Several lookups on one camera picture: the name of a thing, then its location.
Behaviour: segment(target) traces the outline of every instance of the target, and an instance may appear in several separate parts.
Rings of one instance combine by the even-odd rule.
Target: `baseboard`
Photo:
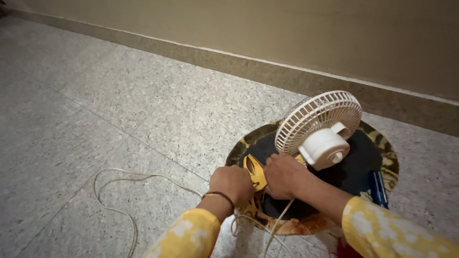
[[[391,87],[372,86],[365,82],[359,83],[358,80],[340,79],[339,76],[332,77],[60,17],[19,10],[11,10],[10,13],[25,20],[111,41],[304,95],[346,90],[356,96],[365,112],[459,136],[459,105],[456,101],[391,90]]]

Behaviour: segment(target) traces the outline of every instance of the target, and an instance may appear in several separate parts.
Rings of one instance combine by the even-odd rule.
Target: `electric wire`
[[[197,190],[194,190],[192,188],[189,188],[189,187],[186,187],[186,186],[183,186],[179,183],[177,183],[176,181],[174,181],[172,178],[166,176],[166,175],[163,175],[163,174],[145,174],[145,173],[134,173],[134,172],[130,172],[130,171],[127,171],[127,170],[124,170],[124,169],[121,169],[121,168],[104,168],[104,169],[101,169],[99,172],[96,173],[95,177],[94,177],[94,181],[93,181],[93,190],[94,190],[94,196],[96,197],[97,199],[97,202],[99,203],[99,205],[101,205],[104,209],[107,209],[107,210],[111,210],[111,211],[115,211],[115,212],[118,212],[118,213],[121,213],[127,217],[129,217],[130,221],[131,221],[131,224],[132,224],[132,229],[133,229],[133,237],[132,237],[132,241],[131,241],[131,247],[129,249],[129,252],[128,252],[128,258],[132,258],[133,255],[134,255],[134,250],[135,250],[135,246],[136,246],[136,243],[137,243],[137,235],[138,235],[138,231],[137,231],[137,224],[135,223],[135,220],[134,218],[127,214],[126,212],[124,211],[121,211],[121,210],[118,210],[118,209],[115,209],[115,208],[110,208],[110,207],[107,207],[105,206],[101,199],[100,199],[100,192],[97,193],[97,191],[95,190],[95,183],[97,181],[97,178],[99,177],[99,175],[106,171],[106,170],[115,170],[115,171],[119,171],[119,172],[123,172],[123,173],[126,173],[126,174],[130,174],[130,175],[140,175],[140,176],[147,176],[147,177],[154,177],[154,176],[160,176],[160,177],[164,177],[168,180],[170,180],[171,182],[173,182],[174,184],[176,184],[178,187],[182,188],[182,189],[185,189],[187,191],[190,191],[192,193],[195,193],[196,195],[198,195],[199,197],[202,197],[202,194],[197,191]],[[288,253],[294,258],[295,256],[293,255],[293,253],[291,252],[291,250],[287,247],[287,245],[280,239],[278,238],[277,236],[274,235],[274,230],[278,224],[278,222],[282,219],[282,216],[284,216],[284,214],[287,212],[288,208],[290,207],[291,203],[293,202],[293,200],[290,201],[290,203],[287,205],[287,207],[284,209],[284,211],[282,212],[282,214],[279,216],[279,218],[277,219],[276,223],[274,224],[274,228],[273,230],[270,230],[268,227],[266,227],[265,225],[261,224],[260,222],[256,221],[255,219],[249,217],[249,216],[246,216],[246,215],[243,215],[243,214],[234,214],[234,218],[233,220],[231,221],[231,234],[233,236],[236,236],[237,234],[237,230],[239,228],[239,218],[246,218],[246,219],[249,219],[251,220],[252,222],[255,222],[257,225],[259,225],[260,227],[262,227],[266,232],[270,233],[269,235],[269,238],[268,238],[268,242],[267,242],[267,245],[265,247],[265,250],[264,250],[264,254],[263,254],[263,258],[266,256],[266,252],[269,248],[269,245],[270,245],[270,241],[272,238],[276,239],[283,247],[286,248],[286,250],[288,251]]]

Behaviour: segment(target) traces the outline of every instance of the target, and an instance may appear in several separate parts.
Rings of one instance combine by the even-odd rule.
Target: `beige wall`
[[[459,100],[459,2],[6,0],[10,7]]]

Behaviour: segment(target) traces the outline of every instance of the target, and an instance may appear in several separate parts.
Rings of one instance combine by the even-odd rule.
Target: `bracelet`
[[[234,209],[235,209],[235,206],[234,206],[234,203],[233,201],[224,193],[222,192],[219,192],[219,191],[208,191],[207,193],[205,193],[202,197],[201,197],[201,201],[204,199],[204,197],[206,196],[212,196],[212,195],[220,195],[222,197],[224,197],[226,200],[229,201],[229,203],[231,204],[231,210],[234,212]]]

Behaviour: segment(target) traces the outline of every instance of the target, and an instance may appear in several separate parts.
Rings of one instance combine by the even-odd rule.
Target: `person's left hand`
[[[253,198],[255,188],[247,169],[232,165],[215,170],[210,177],[209,191],[226,194],[236,207],[240,207]]]

